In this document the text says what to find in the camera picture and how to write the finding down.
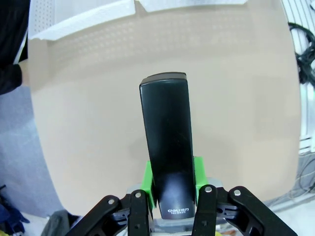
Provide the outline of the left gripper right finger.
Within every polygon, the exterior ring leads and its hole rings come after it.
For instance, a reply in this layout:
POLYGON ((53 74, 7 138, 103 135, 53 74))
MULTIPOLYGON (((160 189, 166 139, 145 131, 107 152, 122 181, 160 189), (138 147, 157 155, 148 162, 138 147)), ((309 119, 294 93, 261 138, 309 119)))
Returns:
POLYGON ((243 186, 229 191, 208 183, 202 157, 194 158, 197 209, 191 236, 215 236, 218 218, 242 236, 298 236, 260 199, 243 186))

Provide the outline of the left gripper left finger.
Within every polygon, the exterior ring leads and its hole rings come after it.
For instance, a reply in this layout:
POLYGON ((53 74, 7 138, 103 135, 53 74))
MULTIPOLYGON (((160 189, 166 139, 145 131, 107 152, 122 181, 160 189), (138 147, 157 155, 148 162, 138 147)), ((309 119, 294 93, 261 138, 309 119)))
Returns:
POLYGON ((150 161, 140 188, 119 199, 103 197, 66 236, 151 236, 152 208, 157 205, 150 161))

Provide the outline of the black stapler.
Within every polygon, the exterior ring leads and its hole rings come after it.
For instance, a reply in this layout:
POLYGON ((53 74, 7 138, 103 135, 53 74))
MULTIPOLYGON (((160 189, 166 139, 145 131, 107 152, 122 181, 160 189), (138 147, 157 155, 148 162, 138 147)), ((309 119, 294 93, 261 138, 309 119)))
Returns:
POLYGON ((184 72, 149 76, 139 86, 154 194, 162 219, 194 217, 195 174, 184 72))

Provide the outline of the person's right forearm black sleeve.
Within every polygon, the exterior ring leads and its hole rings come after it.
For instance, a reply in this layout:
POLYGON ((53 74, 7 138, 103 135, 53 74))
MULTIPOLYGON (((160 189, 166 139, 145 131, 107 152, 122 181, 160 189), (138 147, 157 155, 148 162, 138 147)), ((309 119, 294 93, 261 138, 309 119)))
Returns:
POLYGON ((0 95, 22 85, 22 70, 18 64, 0 66, 0 95))

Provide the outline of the gray draped garment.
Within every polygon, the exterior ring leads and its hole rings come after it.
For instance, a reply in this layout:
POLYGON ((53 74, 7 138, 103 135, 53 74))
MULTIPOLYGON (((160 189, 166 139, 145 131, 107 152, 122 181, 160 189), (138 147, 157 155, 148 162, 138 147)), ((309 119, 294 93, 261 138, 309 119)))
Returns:
POLYGON ((82 216, 69 213, 67 210, 55 211, 46 223, 41 236, 65 236, 82 216))

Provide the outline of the blue denim garment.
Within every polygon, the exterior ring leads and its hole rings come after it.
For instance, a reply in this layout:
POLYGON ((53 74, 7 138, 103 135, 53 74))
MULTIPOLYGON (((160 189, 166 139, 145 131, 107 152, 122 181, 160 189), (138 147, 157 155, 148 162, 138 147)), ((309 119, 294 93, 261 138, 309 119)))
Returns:
POLYGON ((23 223, 30 223, 3 195, 0 185, 0 236, 25 236, 23 223))

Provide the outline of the white perforated plastic basket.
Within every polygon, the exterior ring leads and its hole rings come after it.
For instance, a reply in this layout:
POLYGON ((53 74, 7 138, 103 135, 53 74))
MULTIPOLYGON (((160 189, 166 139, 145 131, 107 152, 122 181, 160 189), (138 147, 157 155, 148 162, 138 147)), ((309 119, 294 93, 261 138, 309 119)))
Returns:
POLYGON ((31 0, 29 39, 54 41, 133 14, 134 0, 31 0))
POLYGON ((147 12, 209 5, 243 5, 248 0, 137 0, 147 12))

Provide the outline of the person in black jacket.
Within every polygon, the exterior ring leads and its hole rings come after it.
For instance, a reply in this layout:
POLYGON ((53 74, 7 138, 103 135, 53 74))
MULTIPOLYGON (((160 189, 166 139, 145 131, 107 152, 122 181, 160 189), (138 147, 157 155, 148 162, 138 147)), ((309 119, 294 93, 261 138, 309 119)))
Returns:
POLYGON ((31 0, 0 0, 0 67, 28 58, 31 0))

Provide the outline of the white aluminium rail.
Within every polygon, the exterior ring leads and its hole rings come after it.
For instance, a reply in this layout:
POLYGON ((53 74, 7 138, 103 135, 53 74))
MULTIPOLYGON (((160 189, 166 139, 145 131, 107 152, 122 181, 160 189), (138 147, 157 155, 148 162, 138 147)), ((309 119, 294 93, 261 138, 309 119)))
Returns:
POLYGON ((299 154, 315 152, 315 91, 311 84, 300 85, 301 131, 299 154))

